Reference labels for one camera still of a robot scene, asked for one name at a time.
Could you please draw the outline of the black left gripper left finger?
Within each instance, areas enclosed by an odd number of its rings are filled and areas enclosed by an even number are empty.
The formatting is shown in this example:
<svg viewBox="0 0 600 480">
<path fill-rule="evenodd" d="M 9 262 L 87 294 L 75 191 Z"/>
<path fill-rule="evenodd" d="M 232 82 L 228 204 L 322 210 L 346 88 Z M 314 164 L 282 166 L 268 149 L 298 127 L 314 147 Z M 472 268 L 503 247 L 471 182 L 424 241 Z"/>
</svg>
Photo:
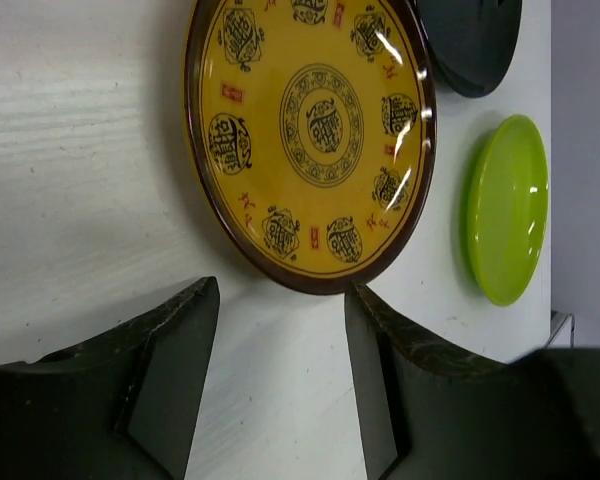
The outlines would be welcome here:
<svg viewBox="0 0 600 480">
<path fill-rule="evenodd" d="M 220 293 L 204 277 L 33 363 L 0 365 L 0 479 L 181 479 Z"/>
</svg>

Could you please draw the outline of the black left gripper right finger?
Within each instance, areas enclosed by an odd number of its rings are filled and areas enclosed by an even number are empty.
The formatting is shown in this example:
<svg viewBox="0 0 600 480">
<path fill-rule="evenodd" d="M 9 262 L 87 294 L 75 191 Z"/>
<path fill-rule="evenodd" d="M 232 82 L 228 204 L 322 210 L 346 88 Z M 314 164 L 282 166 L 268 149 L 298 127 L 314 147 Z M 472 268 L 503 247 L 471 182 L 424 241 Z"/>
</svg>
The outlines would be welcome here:
<svg viewBox="0 0 600 480">
<path fill-rule="evenodd" d="M 600 348 L 501 363 L 355 284 L 345 327 L 368 478 L 600 479 Z"/>
</svg>

